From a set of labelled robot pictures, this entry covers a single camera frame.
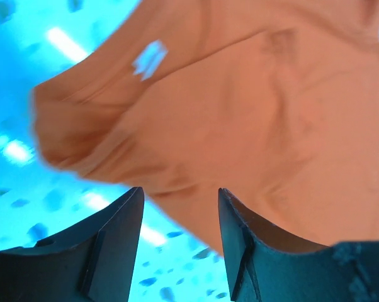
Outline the orange t shirt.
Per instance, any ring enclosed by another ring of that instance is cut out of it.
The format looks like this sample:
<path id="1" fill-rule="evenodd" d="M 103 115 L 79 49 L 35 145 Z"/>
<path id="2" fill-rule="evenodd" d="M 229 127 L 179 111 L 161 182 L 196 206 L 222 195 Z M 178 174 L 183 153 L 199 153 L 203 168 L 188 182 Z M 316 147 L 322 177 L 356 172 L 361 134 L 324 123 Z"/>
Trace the orange t shirt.
<path id="1" fill-rule="evenodd" d="M 379 1 L 142 1 L 33 100 L 51 166 L 142 187 L 218 252 L 221 187 L 313 242 L 379 240 Z"/>

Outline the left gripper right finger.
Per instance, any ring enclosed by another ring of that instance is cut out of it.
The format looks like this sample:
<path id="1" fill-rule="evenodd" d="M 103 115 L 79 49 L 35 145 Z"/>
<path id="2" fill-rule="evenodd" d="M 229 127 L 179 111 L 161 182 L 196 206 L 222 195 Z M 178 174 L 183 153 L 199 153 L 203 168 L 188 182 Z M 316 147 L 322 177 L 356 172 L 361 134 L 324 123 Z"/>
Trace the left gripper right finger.
<path id="1" fill-rule="evenodd" d="M 379 301 L 379 242 L 326 247 L 218 192 L 231 301 Z"/>

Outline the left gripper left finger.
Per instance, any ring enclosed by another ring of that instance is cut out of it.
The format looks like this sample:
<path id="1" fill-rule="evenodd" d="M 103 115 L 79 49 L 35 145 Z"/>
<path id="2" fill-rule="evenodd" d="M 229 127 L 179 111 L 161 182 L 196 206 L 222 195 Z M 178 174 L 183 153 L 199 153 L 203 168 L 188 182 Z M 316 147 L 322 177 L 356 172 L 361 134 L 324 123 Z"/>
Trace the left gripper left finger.
<path id="1" fill-rule="evenodd" d="M 144 212 L 133 187 L 34 247 L 0 251 L 0 302 L 126 302 Z"/>

